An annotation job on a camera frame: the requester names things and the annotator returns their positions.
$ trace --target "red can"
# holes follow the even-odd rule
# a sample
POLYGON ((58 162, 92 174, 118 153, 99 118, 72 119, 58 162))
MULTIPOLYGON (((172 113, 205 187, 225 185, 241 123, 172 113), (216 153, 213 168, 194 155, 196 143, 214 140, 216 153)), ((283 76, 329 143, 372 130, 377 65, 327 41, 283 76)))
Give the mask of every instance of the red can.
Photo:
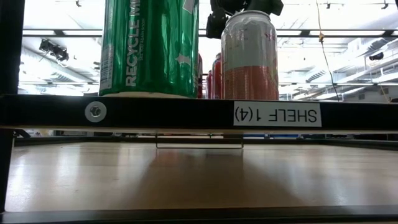
POLYGON ((221 99, 221 53, 213 63, 213 99, 221 99))
POLYGON ((203 60, 198 57, 198 99, 203 98, 203 60))
POLYGON ((226 99, 279 99, 277 34, 268 14, 233 15, 221 37, 221 48, 226 99))
POLYGON ((207 75, 207 98, 208 99, 213 99, 213 74, 211 74, 211 70, 209 71, 209 74, 207 75))

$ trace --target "black device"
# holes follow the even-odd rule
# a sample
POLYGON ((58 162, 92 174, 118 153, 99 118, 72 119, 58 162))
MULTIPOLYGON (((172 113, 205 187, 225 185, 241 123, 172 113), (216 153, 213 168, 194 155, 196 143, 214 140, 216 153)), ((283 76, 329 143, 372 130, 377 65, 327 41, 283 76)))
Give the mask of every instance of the black device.
POLYGON ((369 56, 369 59, 370 59, 370 60, 381 60, 381 59, 383 59, 383 58, 384 58, 383 52, 378 53, 378 54, 376 54, 376 55, 369 56))
POLYGON ((236 12, 257 10, 279 16, 284 4, 281 0, 211 0, 213 11, 207 18, 206 37, 220 39, 228 20, 236 12))
POLYGON ((54 56, 59 62, 69 60, 69 54, 67 52, 67 49, 62 48, 59 45, 55 45, 49 40, 42 40, 39 50, 45 52, 46 54, 50 53, 50 55, 54 56))

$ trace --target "aluminum can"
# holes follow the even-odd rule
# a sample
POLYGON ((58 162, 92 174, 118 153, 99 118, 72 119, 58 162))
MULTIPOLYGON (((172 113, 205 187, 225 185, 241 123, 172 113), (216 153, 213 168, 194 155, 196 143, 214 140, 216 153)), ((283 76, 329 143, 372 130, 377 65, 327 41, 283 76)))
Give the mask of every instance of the aluminum can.
POLYGON ((198 99, 203 98, 203 60, 198 57, 198 99))
POLYGON ((213 74, 211 73, 211 70, 207 75, 206 84, 207 98, 213 99, 213 74))
POLYGON ((221 99, 221 53, 216 55, 211 70, 213 74, 213 99, 221 99))
POLYGON ((226 99, 278 100, 277 34, 269 15, 233 15, 221 36, 226 99))
POLYGON ((199 0, 106 0, 100 95, 197 97, 199 0))

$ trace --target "green can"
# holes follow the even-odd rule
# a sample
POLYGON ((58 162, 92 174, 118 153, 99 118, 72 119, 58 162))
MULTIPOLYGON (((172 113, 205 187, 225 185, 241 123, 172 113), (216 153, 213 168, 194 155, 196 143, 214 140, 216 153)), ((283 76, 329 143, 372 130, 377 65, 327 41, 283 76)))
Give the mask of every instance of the green can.
POLYGON ((199 0, 106 0, 99 95, 197 97, 199 0))

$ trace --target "white can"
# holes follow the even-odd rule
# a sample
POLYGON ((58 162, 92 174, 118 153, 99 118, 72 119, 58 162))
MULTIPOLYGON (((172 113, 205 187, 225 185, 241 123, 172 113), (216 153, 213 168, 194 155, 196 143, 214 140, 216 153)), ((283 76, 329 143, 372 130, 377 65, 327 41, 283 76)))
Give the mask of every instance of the white can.
POLYGON ((268 14, 244 11, 232 16, 221 47, 226 99, 279 99, 277 34, 268 14))

